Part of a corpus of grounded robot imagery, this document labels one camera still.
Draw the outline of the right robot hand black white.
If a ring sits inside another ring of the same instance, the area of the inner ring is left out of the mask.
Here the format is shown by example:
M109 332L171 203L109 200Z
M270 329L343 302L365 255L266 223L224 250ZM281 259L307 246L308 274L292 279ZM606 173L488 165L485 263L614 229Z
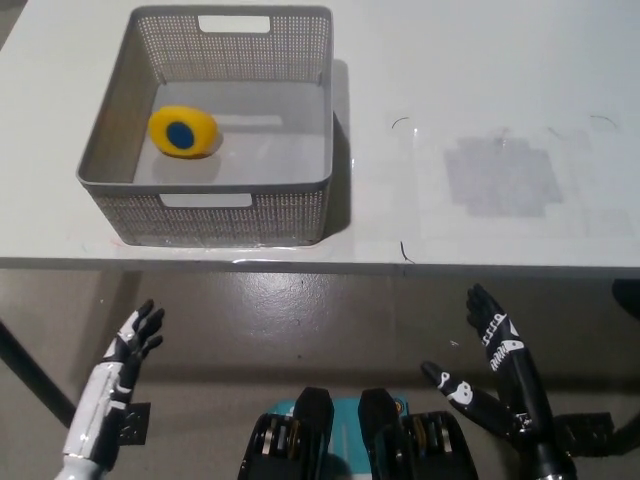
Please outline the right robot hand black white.
M575 479L577 471L556 438L554 417L533 357L505 309L481 285L467 291L467 321L498 380L498 396L472 386L431 361L422 374L467 419L509 443L521 479Z

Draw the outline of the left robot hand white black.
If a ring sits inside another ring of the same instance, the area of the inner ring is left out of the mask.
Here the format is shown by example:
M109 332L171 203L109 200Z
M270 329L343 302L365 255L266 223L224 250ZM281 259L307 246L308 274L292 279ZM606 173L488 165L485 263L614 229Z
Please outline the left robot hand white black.
M59 479L103 479L113 469L142 363L163 342L158 331L164 315L153 300L146 300L94 366L66 437Z

